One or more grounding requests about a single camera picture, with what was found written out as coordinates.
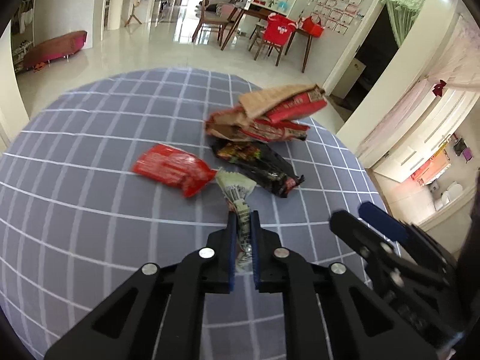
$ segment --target green curtain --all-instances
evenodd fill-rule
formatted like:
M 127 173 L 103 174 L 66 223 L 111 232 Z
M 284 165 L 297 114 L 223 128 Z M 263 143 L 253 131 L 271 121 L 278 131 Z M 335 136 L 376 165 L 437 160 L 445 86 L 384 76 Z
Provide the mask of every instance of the green curtain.
M 422 0 L 381 0 L 385 3 L 393 35 L 400 47 L 422 9 Z

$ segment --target red bow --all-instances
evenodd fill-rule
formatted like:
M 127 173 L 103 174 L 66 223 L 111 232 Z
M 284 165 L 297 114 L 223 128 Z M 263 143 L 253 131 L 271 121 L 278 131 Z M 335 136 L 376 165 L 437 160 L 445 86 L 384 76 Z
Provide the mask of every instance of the red bow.
M 445 88 L 445 85 L 447 85 L 447 83 L 441 79 L 440 84 L 437 84 L 433 87 L 433 91 L 432 91 L 433 94 L 435 96 L 442 97 L 443 96 L 443 89 Z

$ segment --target open door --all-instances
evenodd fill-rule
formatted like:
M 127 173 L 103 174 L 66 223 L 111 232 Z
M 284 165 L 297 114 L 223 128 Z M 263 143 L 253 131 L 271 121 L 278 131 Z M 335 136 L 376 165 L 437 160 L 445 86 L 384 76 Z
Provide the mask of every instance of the open door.
M 373 171 L 402 183 L 437 152 L 467 117 L 480 93 L 448 89 Z

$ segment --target black snack package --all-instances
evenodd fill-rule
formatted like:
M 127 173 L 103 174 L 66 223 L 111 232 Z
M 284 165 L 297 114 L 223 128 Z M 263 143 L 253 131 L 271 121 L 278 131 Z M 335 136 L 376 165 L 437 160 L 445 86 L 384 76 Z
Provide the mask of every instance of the black snack package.
M 218 158 L 236 164 L 246 176 L 280 198 L 286 198 L 305 180 L 303 175 L 295 175 L 292 165 L 264 143 L 217 139 L 212 149 Z

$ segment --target sofa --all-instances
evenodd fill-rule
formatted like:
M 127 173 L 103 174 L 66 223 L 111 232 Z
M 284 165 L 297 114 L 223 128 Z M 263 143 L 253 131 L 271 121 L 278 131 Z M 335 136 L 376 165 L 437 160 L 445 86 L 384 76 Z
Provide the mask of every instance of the sofa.
M 46 40 L 32 47 L 23 58 L 23 68 L 30 69 L 41 62 L 70 56 L 80 51 L 87 40 L 86 31 L 75 31 Z

